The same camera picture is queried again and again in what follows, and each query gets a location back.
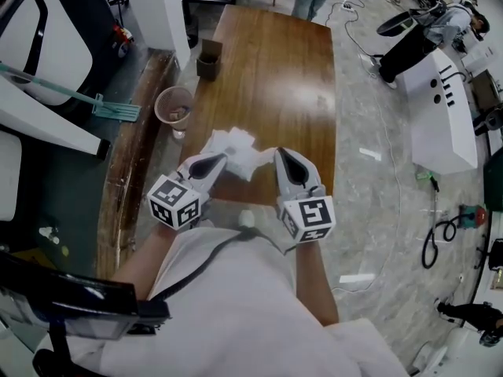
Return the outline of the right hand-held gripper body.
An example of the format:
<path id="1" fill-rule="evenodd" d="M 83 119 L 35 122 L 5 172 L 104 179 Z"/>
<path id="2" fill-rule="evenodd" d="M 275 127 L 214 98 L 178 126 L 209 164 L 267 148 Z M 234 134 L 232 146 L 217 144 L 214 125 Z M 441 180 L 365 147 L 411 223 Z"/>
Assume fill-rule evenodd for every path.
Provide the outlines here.
<path id="1" fill-rule="evenodd" d="M 335 227 L 332 197 L 324 185 L 279 187 L 278 192 L 278 218 L 294 243 L 322 240 Z"/>

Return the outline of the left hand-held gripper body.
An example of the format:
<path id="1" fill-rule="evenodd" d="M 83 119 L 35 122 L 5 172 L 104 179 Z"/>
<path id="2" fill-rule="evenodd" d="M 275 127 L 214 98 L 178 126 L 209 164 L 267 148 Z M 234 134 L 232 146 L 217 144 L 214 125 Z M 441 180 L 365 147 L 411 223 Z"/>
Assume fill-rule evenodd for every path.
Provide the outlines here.
<path id="1" fill-rule="evenodd" d="M 209 162 L 192 163 L 162 174 L 147 194 L 151 215 L 173 230 L 196 225 L 209 206 L 214 167 Z"/>

